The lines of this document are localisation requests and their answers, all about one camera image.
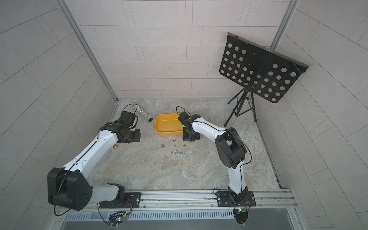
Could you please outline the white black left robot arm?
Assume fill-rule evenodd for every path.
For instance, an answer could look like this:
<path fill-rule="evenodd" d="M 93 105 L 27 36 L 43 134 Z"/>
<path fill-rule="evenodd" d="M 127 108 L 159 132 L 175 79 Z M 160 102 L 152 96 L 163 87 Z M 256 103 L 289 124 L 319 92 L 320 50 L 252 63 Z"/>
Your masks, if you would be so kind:
<path fill-rule="evenodd" d="M 130 129 L 117 122 L 106 123 L 99 129 L 97 137 L 79 155 L 62 168 L 53 168 L 48 173 L 49 204 L 76 211 L 91 203 L 100 203 L 104 209 L 127 205 L 124 186 L 91 186 L 87 178 L 113 145 L 139 141 L 140 129 Z"/>

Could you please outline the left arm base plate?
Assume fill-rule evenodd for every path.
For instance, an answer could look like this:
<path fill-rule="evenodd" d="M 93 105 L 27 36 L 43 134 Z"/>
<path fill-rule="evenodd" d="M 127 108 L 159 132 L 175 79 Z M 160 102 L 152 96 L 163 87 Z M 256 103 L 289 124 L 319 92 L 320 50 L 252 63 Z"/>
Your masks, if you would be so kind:
<path fill-rule="evenodd" d="M 138 208 L 140 205 L 142 193 L 125 193 L 124 197 L 120 195 L 115 200 L 100 202 L 99 208 L 101 209 L 128 209 Z"/>

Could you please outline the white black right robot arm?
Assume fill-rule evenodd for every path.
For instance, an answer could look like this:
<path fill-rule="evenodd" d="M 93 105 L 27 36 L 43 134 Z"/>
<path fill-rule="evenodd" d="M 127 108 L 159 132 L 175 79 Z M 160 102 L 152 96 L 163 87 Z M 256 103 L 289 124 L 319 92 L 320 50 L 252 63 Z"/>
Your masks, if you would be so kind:
<path fill-rule="evenodd" d="M 215 143 L 219 159 L 228 168 L 230 191 L 235 195 L 246 191 L 241 167 L 245 164 L 247 148 L 237 131 L 232 127 L 225 129 L 216 126 L 197 114 L 190 116 L 182 112 L 178 120 L 183 125 L 184 141 L 196 141 L 203 135 Z"/>

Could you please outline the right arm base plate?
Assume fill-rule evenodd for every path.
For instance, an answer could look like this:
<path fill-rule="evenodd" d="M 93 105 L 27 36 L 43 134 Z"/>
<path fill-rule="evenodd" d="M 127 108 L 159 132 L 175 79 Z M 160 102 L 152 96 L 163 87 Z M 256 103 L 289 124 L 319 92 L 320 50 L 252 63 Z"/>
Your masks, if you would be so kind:
<path fill-rule="evenodd" d="M 256 201 L 253 191 L 243 191 L 240 194 L 235 194 L 229 191 L 216 191 L 218 207 L 255 207 Z"/>

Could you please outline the yellow plastic storage box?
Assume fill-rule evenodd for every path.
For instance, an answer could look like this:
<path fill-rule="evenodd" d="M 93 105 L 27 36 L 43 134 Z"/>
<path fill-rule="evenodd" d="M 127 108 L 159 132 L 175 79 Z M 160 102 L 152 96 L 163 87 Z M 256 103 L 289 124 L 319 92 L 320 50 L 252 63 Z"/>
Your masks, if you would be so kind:
<path fill-rule="evenodd" d="M 183 125 L 178 120 L 177 113 L 161 114 L 155 119 L 155 131 L 160 136 L 180 136 L 183 134 Z"/>

